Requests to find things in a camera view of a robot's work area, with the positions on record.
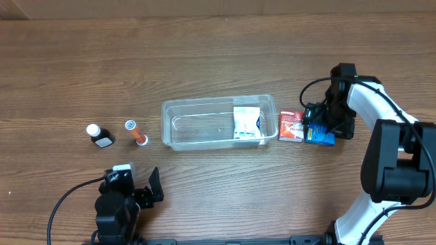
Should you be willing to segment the blue medicine box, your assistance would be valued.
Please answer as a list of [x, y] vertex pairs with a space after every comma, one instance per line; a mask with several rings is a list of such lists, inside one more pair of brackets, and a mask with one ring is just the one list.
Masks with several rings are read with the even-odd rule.
[[327, 127], [310, 123], [307, 127], [305, 142], [324, 146], [334, 146], [335, 136], [327, 130]]

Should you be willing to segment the orange tablet tube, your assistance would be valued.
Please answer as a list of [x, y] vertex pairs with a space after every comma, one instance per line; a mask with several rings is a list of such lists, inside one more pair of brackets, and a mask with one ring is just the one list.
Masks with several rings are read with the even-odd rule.
[[134, 137], [137, 145], [139, 146], [147, 145], [149, 141], [148, 137], [145, 134], [143, 134], [143, 132], [140, 130], [140, 128], [138, 127], [137, 123], [134, 120], [128, 120], [125, 123], [125, 128]]

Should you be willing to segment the dark syrup bottle white cap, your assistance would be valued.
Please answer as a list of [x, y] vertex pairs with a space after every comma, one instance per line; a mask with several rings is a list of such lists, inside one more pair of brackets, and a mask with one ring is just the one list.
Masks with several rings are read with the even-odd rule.
[[91, 141], [100, 148], [105, 148], [115, 143], [115, 137], [109, 132], [109, 130], [101, 128], [96, 124], [88, 125], [86, 132], [90, 136]]

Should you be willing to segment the red caplets box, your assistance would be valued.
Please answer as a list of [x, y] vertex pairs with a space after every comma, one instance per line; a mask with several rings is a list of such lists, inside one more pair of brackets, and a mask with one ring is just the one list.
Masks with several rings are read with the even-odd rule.
[[304, 112], [282, 110], [280, 113], [279, 121], [279, 140], [289, 142], [303, 142], [303, 118]]

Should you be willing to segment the white medicine box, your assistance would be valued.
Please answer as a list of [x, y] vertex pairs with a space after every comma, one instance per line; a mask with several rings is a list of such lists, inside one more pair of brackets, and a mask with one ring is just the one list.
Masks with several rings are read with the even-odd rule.
[[234, 107], [234, 139], [250, 140], [261, 138], [260, 108]]

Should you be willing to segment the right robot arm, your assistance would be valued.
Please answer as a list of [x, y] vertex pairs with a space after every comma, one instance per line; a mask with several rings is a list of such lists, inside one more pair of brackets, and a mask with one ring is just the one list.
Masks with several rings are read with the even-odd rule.
[[360, 116], [371, 138], [360, 170], [362, 192], [331, 222], [318, 244], [383, 244], [375, 232], [396, 211], [421, 210], [435, 201], [435, 123], [404, 112], [375, 76], [339, 63], [326, 77], [319, 103], [304, 104], [304, 140], [327, 145], [350, 140]]

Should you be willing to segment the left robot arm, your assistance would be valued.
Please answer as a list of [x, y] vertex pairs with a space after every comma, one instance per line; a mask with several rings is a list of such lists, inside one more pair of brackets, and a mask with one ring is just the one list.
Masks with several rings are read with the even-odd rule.
[[134, 184], [133, 163], [115, 165], [107, 169], [99, 186], [100, 196], [95, 201], [97, 231], [92, 238], [99, 244], [145, 244], [136, 233], [141, 210], [153, 208], [164, 200], [159, 169], [154, 168], [149, 185], [137, 189]]

